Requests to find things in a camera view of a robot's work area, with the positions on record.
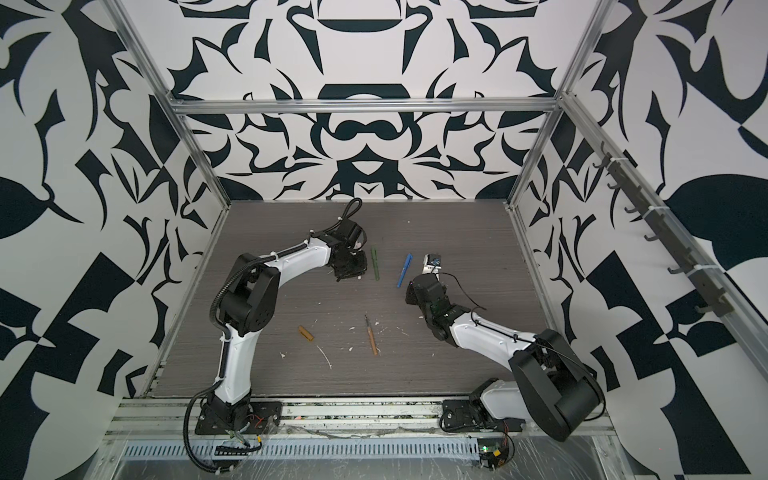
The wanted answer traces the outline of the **dark green pen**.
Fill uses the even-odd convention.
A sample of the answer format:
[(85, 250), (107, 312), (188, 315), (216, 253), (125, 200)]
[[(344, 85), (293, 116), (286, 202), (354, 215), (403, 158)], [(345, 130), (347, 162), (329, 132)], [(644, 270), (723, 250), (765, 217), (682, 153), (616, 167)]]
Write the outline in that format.
[(379, 268), (378, 253), (377, 253), (377, 249), (375, 247), (371, 247), (370, 255), (371, 255), (371, 262), (372, 262), (372, 266), (373, 266), (375, 281), (380, 281), (380, 268)]

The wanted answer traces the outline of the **blue pen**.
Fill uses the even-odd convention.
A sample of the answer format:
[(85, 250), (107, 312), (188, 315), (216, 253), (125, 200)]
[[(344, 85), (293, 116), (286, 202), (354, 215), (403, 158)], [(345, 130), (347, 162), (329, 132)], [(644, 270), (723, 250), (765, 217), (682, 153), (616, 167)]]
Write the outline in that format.
[(408, 269), (409, 269), (409, 267), (410, 267), (410, 265), (412, 263), (412, 260), (413, 260), (412, 253), (408, 253), (406, 255), (406, 257), (405, 257), (402, 269), (400, 271), (400, 274), (399, 274), (399, 277), (398, 277), (398, 281), (397, 281), (397, 284), (396, 284), (396, 288), (399, 289), (399, 288), (402, 287), (402, 285), (403, 285), (403, 283), (405, 281), (405, 277), (406, 277), (406, 274), (408, 272)]

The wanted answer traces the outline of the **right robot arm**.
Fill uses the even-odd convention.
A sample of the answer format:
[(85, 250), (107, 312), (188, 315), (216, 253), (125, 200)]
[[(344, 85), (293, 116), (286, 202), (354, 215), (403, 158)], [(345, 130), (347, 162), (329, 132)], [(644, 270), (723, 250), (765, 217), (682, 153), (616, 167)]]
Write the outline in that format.
[(419, 308), (437, 340), (480, 354), (513, 375), (511, 382), (491, 378), (463, 407), (447, 408), (442, 430), (498, 430), (506, 421), (531, 422), (563, 442), (605, 404), (602, 387), (557, 331), (533, 334), (491, 322), (475, 308), (452, 302), (434, 273), (409, 283), (406, 303)]

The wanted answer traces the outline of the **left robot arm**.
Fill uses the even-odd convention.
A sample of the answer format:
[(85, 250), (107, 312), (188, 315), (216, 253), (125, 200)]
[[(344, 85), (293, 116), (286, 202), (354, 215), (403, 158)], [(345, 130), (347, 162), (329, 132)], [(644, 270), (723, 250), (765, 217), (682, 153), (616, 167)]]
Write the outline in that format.
[(221, 475), (233, 468), (206, 463), (194, 452), (189, 422), (197, 404), (205, 420), (240, 443), (238, 447), (225, 445), (222, 452), (250, 454), (262, 448), (261, 443), (252, 445), (242, 436), (255, 417), (251, 371), (258, 339), (272, 320), (279, 290), (287, 282), (321, 267), (332, 269), (337, 281), (366, 272), (363, 247), (367, 236), (352, 220), (362, 205), (360, 198), (350, 200), (333, 225), (310, 231), (295, 246), (261, 256), (246, 253), (235, 261), (209, 309), (210, 323), (222, 333), (217, 376), (212, 386), (192, 396), (182, 422), (185, 453), (199, 470)]

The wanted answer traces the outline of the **orange pen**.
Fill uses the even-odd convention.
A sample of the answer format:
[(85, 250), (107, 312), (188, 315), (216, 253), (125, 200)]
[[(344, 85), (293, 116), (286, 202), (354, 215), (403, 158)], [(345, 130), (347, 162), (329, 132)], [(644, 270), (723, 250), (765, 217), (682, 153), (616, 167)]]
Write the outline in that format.
[(367, 313), (364, 314), (364, 320), (365, 320), (365, 323), (366, 323), (367, 335), (368, 335), (368, 339), (369, 339), (369, 343), (370, 343), (373, 355), (374, 356), (378, 356), (379, 355), (379, 349), (378, 349), (378, 346), (377, 346), (377, 343), (376, 343), (375, 334), (374, 334), (374, 331), (373, 331), (373, 325), (372, 325), (372, 323), (371, 323)]

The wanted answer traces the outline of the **white paper strip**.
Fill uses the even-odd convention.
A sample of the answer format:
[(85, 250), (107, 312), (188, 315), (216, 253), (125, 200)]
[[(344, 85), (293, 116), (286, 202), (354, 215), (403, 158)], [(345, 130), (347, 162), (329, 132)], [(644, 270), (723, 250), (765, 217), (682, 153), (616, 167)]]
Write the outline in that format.
[(329, 370), (332, 370), (332, 369), (333, 369), (333, 365), (332, 365), (332, 363), (331, 363), (331, 361), (330, 361), (329, 357), (327, 356), (327, 354), (326, 354), (326, 353), (325, 353), (325, 351), (323, 350), (323, 348), (322, 348), (321, 346), (319, 346), (319, 345), (316, 345), (316, 348), (317, 348), (317, 350), (318, 350), (318, 351), (321, 353), (321, 355), (323, 356), (323, 358), (324, 358), (324, 361), (326, 362), (326, 364), (327, 364), (327, 366), (328, 366)]

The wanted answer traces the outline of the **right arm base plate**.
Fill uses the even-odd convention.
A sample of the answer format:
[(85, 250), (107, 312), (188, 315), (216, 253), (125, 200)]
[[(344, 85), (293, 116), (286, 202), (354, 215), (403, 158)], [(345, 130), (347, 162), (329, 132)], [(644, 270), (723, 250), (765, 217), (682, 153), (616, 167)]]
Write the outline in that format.
[(439, 427), (447, 433), (522, 432), (526, 421), (496, 419), (479, 400), (444, 400)]

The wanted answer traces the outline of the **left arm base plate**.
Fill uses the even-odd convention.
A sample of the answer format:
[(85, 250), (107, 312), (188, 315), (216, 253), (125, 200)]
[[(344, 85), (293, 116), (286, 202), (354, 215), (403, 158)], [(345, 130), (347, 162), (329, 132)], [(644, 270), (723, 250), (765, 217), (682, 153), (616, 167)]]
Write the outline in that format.
[(219, 414), (222, 407), (204, 403), (194, 433), (200, 436), (224, 435), (237, 431), (244, 435), (265, 434), (281, 423), (283, 404), (279, 401), (251, 401), (247, 407), (239, 406), (233, 420), (227, 423)]

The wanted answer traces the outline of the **aluminium front rail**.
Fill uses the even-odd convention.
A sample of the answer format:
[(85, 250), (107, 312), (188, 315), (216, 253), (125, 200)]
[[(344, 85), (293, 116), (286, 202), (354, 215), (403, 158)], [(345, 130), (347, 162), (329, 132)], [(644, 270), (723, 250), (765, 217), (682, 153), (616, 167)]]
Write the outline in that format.
[[(256, 397), (255, 401), (283, 404), (281, 423), (265, 434), (241, 436), (263, 439), (388, 438), (388, 437), (481, 437), (517, 432), (447, 433), (439, 419), (444, 400), (454, 396), (342, 396)], [(180, 440), (187, 398), (124, 400), (117, 408), (103, 437), (117, 440)]]

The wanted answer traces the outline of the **wall hook rack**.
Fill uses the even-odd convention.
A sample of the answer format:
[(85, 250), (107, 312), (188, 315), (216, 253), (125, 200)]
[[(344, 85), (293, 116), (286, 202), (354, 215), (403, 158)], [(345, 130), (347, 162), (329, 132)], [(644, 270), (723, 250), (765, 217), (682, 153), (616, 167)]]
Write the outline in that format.
[(667, 269), (671, 275), (683, 275), (702, 297), (705, 306), (697, 310), (724, 318), (737, 311), (737, 303), (722, 269), (701, 250), (692, 235), (644, 179), (631, 160), (602, 150), (594, 165), (612, 177), (611, 190), (622, 192), (630, 202), (625, 212), (642, 219), (652, 233), (648, 242), (659, 242), (674, 261)]

